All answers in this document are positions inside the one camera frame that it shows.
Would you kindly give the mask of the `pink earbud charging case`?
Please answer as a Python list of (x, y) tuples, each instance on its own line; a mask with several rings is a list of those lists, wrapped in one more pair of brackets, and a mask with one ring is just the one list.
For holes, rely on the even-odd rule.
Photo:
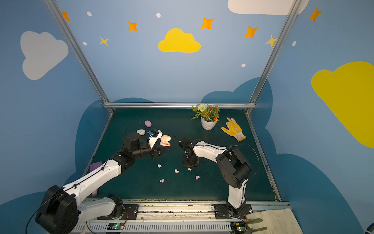
[(165, 147), (170, 147), (170, 140), (171, 140), (171, 137), (168, 136), (168, 135), (163, 135), (161, 138), (160, 138), (160, 145), (161, 146), (165, 146)]

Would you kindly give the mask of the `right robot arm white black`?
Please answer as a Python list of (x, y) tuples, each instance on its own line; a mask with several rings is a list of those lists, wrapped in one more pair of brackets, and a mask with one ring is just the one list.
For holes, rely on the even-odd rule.
[(183, 165), (195, 169), (204, 158), (216, 163), (229, 185), (228, 205), (238, 210), (245, 204), (245, 189), (252, 171), (251, 165), (236, 146), (215, 146), (204, 141), (183, 138), (179, 146), (185, 152)]

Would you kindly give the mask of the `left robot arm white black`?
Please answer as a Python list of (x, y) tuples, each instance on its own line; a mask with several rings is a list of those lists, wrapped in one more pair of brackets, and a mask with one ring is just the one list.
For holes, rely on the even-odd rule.
[(36, 223), (50, 234), (68, 234), (78, 224), (91, 219), (123, 214), (123, 201), (115, 196), (87, 205), (82, 202), (106, 182), (128, 170), (136, 158), (150, 155), (155, 159), (162, 155), (170, 147), (169, 141), (170, 137), (159, 130), (150, 132), (147, 141), (143, 141), (137, 132), (128, 134), (122, 148), (99, 168), (63, 187), (50, 187), (36, 211)]

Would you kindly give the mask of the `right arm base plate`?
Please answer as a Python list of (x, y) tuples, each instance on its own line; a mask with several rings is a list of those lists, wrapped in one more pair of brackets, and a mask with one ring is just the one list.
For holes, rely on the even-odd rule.
[(229, 204), (213, 204), (212, 211), (216, 219), (245, 219), (245, 216), (253, 213), (250, 204), (244, 204), (242, 207), (235, 209)]

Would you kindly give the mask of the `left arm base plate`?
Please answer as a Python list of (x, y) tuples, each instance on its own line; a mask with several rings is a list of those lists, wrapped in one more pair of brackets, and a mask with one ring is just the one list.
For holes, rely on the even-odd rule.
[(100, 216), (98, 220), (135, 220), (137, 218), (138, 204), (118, 204), (109, 215)]

